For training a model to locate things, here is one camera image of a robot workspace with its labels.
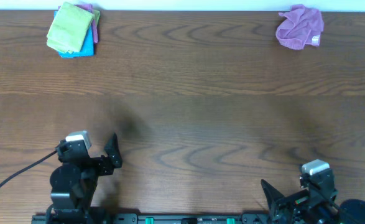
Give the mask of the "green microfiber cloth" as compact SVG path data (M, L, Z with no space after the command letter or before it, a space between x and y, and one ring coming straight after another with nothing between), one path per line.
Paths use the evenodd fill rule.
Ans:
M64 2L47 33L47 46L64 54L80 52L94 18L90 11Z

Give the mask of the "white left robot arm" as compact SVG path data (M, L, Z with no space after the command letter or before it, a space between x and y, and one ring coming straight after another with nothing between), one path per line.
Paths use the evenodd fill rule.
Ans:
M91 141L86 130L70 133L55 148L62 163L50 176L51 206L45 223L112 223L113 217L103 208L91 206L101 176L113 175L122 167L118 137L106 143L105 155L90 157Z

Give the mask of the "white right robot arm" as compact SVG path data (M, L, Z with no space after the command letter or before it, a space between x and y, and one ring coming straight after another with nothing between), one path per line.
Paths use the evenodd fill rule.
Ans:
M349 199L341 205L326 196L319 185L309 182L308 189L288 197L261 180L269 206L269 223L357 223L365 224L365 201Z

